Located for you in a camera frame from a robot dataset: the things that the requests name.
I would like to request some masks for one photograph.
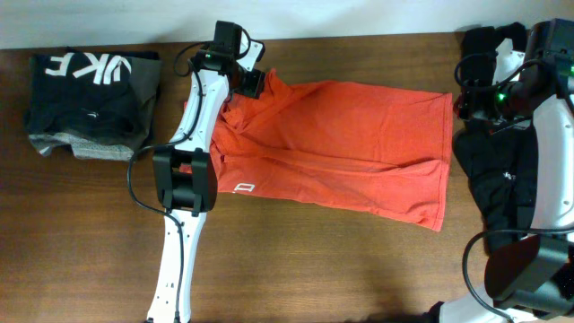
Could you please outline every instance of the table surface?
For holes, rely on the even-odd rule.
[[[455,33],[268,40],[258,67],[276,68],[287,83],[332,79],[457,93],[459,41]],[[158,142],[173,134],[189,93],[189,79],[171,71],[185,45],[89,48],[160,53]],[[131,201],[125,163],[80,161],[62,149],[43,158],[23,129],[28,59],[61,50],[0,51],[0,320],[141,322],[157,283],[163,220]],[[455,131],[461,126],[455,121]],[[150,156],[134,172],[138,196],[159,206]],[[455,158],[441,232],[372,214],[220,194],[197,250],[194,321],[336,322],[423,312],[467,293],[461,255],[482,228]],[[484,264],[478,247],[470,261],[477,284]]]

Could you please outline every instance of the black bracket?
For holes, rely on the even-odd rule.
[[[531,310],[539,319],[574,316],[574,246],[560,237],[533,236],[497,249],[484,274],[499,309]]]
[[[207,48],[197,51],[192,63],[196,71],[206,69],[227,76],[231,92],[258,99],[265,84],[265,73],[256,69],[248,71],[237,62],[241,56],[239,51],[242,33],[243,28],[238,24],[217,22],[213,41]]]
[[[191,167],[191,173],[179,167]],[[158,199],[168,210],[192,209],[194,214],[213,209],[217,198],[217,177],[209,153],[197,148],[184,152],[168,147],[153,154],[153,172]]]

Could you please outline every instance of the black cloth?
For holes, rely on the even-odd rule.
[[[157,99],[161,62],[155,52],[110,52],[89,54],[68,49],[71,56],[63,75],[47,70],[62,69],[61,57],[35,55],[30,110],[25,116],[30,135],[66,133],[97,144],[139,147],[150,133],[152,108]],[[74,75],[93,65],[105,65],[98,73]],[[103,81],[108,71],[108,81]]]
[[[492,52],[505,39],[514,50],[526,50],[526,30],[513,23],[494,29],[470,30],[462,43],[462,57]],[[495,65],[486,57],[468,60],[461,66],[461,80],[490,85]],[[477,97],[477,105],[488,109],[492,95]],[[474,201],[481,211],[486,229],[527,229],[534,216],[538,149],[535,130],[508,127],[492,134],[493,127],[483,120],[465,122],[465,130],[454,141],[453,150],[469,178]],[[492,235],[486,238],[487,251],[518,240],[517,235]]]
[[[534,216],[538,149],[535,130],[508,129],[495,135],[472,129],[460,134],[454,153],[469,179],[474,201],[487,229],[528,229]],[[487,249],[519,239],[492,235]]]

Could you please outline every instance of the orange shirt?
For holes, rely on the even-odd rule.
[[[439,231],[452,95],[271,71],[259,100],[223,107],[211,154],[220,192],[369,212]]]

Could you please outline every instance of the black cable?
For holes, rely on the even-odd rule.
[[[528,120],[532,120],[532,117],[515,118],[514,120],[507,122],[503,128],[498,129],[498,130],[494,131],[493,133],[491,133],[491,135],[496,135],[496,134],[498,134],[504,130],[511,129],[513,126],[515,126],[521,122],[528,121]]]
[[[245,32],[245,36],[248,38],[248,48],[245,49],[243,53],[239,54],[239,56],[237,56],[237,59],[245,57],[248,54],[249,50],[251,49],[251,37],[249,37],[248,31],[243,30],[243,32]]]
[[[180,72],[178,72],[178,67],[177,67],[179,58],[180,58],[185,52],[187,52],[188,50],[190,50],[191,48],[194,48],[194,47],[200,46],[200,45],[208,45],[208,44],[210,44],[210,43],[211,43],[211,41],[200,41],[200,42],[197,42],[197,43],[188,45],[188,46],[186,46],[185,48],[181,49],[181,50],[179,51],[179,53],[176,55],[176,57],[173,59],[173,73],[175,73],[175,75],[181,76],[181,77],[186,77],[186,76],[188,76],[188,75],[191,73],[191,71],[192,71],[193,65],[190,64],[190,63],[189,63],[189,60],[188,60],[188,61],[187,61],[187,72],[185,72],[184,74],[181,74]]]
[[[197,73],[197,71],[193,67],[191,60],[188,59],[188,61],[187,61],[187,64],[188,64],[187,74],[179,74],[176,71],[176,63],[177,63],[179,57],[186,50],[192,48],[193,46],[197,46],[197,44],[200,44],[200,43],[193,44],[191,46],[186,47],[184,50],[180,51],[179,54],[176,56],[176,60],[174,62],[174,66],[173,66],[174,72],[179,76],[187,76],[187,75],[189,75],[190,72],[193,72],[193,74],[196,76],[199,102],[197,105],[196,117],[195,117],[194,122],[191,126],[191,129],[189,130],[189,132],[187,134],[184,133],[184,136],[181,139],[178,139],[175,142],[167,143],[167,144],[153,144],[153,145],[148,145],[148,146],[145,146],[143,148],[140,148],[139,150],[134,152],[132,157],[129,159],[129,164],[127,166],[127,190],[129,192],[129,195],[134,200],[134,202],[146,210],[155,212],[157,214],[161,214],[161,215],[165,216],[166,218],[172,220],[175,223],[176,227],[178,228],[178,235],[179,235],[179,279],[178,279],[178,289],[176,291],[176,312],[175,312],[175,318],[174,318],[175,322],[179,322],[179,295],[181,293],[181,282],[183,280],[184,247],[183,247],[183,231],[181,228],[181,223],[179,223],[178,219],[176,219],[175,217],[173,217],[173,215],[170,214],[171,213],[170,210],[162,211],[162,210],[157,209],[155,207],[146,205],[135,196],[134,190],[132,188],[132,168],[134,166],[135,161],[137,160],[137,157],[140,156],[142,153],[145,153],[149,150],[155,150],[158,148],[171,147],[171,146],[175,146],[177,144],[181,144],[181,143],[185,142],[186,140],[188,140],[191,137],[191,135],[194,133],[194,130],[197,127],[197,122],[199,121],[199,115],[201,113],[201,108],[202,108],[203,99],[204,99],[203,85],[201,84],[201,80],[199,79],[199,74]]]
[[[234,91],[230,91],[229,98],[227,100],[225,100],[223,103],[227,104],[227,103],[231,102],[233,100],[233,94],[234,94]]]
[[[488,86],[468,86],[468,85],[465,85],[460,80],[460,76],[458,75],[458,70],[460,69],[460,67],[462,66],[462,64],[466,60],[468,60],[469,58],[472,58],[472,57],[496,57],[496,55],[493,53],[471,54],[471,55],[463,57],[463,59],[461,59],[460,62],[458,62],[457,67],[455,67],[455,81],[457,81],[457,84],[460,85],[460,87],[462,87],[465,90],[470,91],[470,92],[497,91],[500,87],[510,83],[516,75],[520,74],[522,71],[524,71],[525,69],[527,69],[530,66],[539,65],[542,67],[547,67],[547,64],[540,59],[530,59],[530,60],[526,61],[524,64],[522,64],[516,71],[514,71],[513,74],[511,74],[506,79],[500,81],[499,83],[496,83],[494,85],[488,85]]]
[[[572,104],[570,93],[568,93],[568,85],[566,85],[566,87],[563,86],[563,84],[560,82],[558,72],[555,73],[554,77],[556,78],[556,86],[558,87],[558,90],[560,90],[561,96],[564,97],[566,105],[568,106],[568,109],[570,109],[570,113],[574,114],[574,104]]]
[[[465,279],[465,284],[466,287],[468,288],[468,291],[471,293],[471,295],[473,295],[474,299],[481,304],[481,306],[483,306],[485,309],[487,309],[488,311],[499,315],[501,317],[503,317],[504,319],[506,319],[509,323],[514,323],[514,319],[507,313],[503,312],[502,310],[497,310],[494,307],[492,307],[491,305],[489,305],[488,303],[486,303],[486,301],[484,301],[476,292],[476,290],[474,289],[473,285],[470,282],[470,278],[468,277],[468,256],[470,255],[470,251],[473,247],[473,245],[480,239],[482,238],[486,238],[488,236],[491,236],[493,234],[500,234],[500,233],[522,233],[522,234],[557,234],[557,235],[562,235],[562,234],[569,234],[569,233],[574,233],[574,228],[567,228],[567,229],[529,229],[529,230],[520,230],[520,229],[498,229],[498,230],[488,230],[488,231],[483,231],[480,232],[478,234],[476,234],[472,239],[470,239],[468,241],[468,243],[466,244],[465,247],[465,252],[463,253],[463,278]]]

